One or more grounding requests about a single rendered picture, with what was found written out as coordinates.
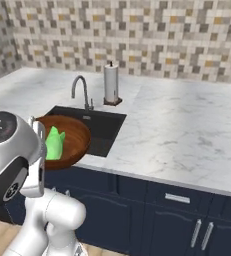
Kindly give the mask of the grey metal faucet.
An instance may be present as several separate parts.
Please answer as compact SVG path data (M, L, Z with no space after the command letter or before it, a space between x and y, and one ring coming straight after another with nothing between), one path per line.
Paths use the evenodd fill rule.
M72 83L71 98L75 98L75 96L76 96L76 85L79 80L81 80L82 84L83 84L85 110L92 111L92 110L94 110L93 99L92 98L90 100L88 99L87 83L86 83L85 78L82 75L78 75Z

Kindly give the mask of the dark blue sink front panel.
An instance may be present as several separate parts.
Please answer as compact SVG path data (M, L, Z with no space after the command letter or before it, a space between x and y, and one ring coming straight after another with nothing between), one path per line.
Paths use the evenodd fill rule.
M50 188L74 187L100 193L117 193L115 175L81 167L47 171L45 185Z

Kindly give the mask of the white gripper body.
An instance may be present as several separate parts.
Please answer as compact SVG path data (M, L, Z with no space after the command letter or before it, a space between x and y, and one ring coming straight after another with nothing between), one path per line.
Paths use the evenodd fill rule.
M34 130L37 136L37 148L34 151L34 160L46 157L46 144L45 144L45 126L38 121L34 116L28 119L29 126Z

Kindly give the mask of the dark blue narrow front panel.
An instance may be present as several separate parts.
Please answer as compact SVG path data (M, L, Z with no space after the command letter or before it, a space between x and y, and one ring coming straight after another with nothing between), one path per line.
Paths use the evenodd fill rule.
M117 176L116 192L119 196L143 202L145 199L147 182L132 177Z

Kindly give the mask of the green corn in husk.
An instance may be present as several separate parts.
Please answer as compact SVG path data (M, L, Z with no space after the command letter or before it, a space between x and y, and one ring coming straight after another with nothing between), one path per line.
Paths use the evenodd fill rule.
M63 143L65 132L59 132L55 126L52 126L46 138L47 160L59 160L63 154Z

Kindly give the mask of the dark blue cupboard door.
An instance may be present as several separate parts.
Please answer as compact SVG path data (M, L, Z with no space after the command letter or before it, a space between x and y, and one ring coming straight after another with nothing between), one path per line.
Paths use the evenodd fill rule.
M86 219L76 234L81 241L120 253L130 250L131 203L115 196L70 189L86 207Z
M182 210L145 206L141 256L195 256L191 238L198 219L204 217Z
M208 218L207 226L209 222L214 223L214 228L204 251L202 239L198 256L231 256L231 221Z

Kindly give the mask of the brown wooden bowl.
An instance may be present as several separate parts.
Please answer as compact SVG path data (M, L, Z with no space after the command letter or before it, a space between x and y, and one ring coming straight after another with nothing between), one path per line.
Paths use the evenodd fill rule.
M88 127L81 121L62 115L49 115L37 118L50 132L52 126L55 126L59 132L65 133L63 143L63 153L59 160L46 160L46 170L58 170L69 168L77 163L87 152L91 134Z

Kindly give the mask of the black sink basin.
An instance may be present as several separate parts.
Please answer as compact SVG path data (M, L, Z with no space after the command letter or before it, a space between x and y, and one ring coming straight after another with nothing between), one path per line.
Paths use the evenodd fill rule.
M106 157L126 118L125 114L54 106L47 115L63 115L82 121L90 130L88 154Z

